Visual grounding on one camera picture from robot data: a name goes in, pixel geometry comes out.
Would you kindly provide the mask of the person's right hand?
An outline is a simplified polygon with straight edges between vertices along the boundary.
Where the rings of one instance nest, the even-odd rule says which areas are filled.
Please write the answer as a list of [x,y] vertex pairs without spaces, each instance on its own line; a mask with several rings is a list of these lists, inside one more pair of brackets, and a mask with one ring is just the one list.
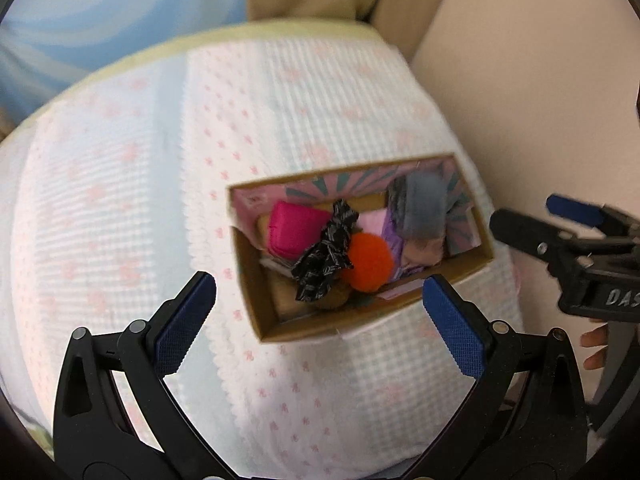
[[593,330],[583,333],[580,336],[580,346],[584,349],[596,350],[585,359],[585,370],[600,370],[603,368],[608,354],[608,324],[601,323]]

